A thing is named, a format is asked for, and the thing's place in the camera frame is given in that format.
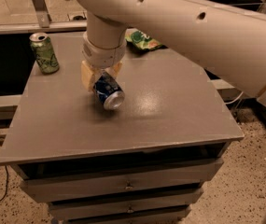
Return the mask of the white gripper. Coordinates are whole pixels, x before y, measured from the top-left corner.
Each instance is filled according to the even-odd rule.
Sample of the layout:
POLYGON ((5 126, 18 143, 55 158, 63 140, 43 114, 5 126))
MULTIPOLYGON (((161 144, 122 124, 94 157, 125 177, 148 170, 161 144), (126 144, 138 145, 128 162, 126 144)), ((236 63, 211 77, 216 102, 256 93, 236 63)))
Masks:
POLYGON ((98 48, 90 42, 87 34, 83 35, 82 52, 85 60, 81 64, 81 80, 87 91, 92 91, 94 84, 101 76, 100 69, 106 69, 106 72, 116 78, 122 67, 120 60, 124 57, 126 42, 114 49, 98 48))

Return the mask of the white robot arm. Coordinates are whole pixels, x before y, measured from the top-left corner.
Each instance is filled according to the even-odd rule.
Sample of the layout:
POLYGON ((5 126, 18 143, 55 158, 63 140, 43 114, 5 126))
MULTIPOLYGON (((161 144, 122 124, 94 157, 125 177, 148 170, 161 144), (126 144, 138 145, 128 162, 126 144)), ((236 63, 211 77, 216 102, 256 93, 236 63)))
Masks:
POLYGON ((266 106, 266 15, 207 0, 77 0, 87 11, 83 52, 98 69, 124 55, 136 28, 266 106))

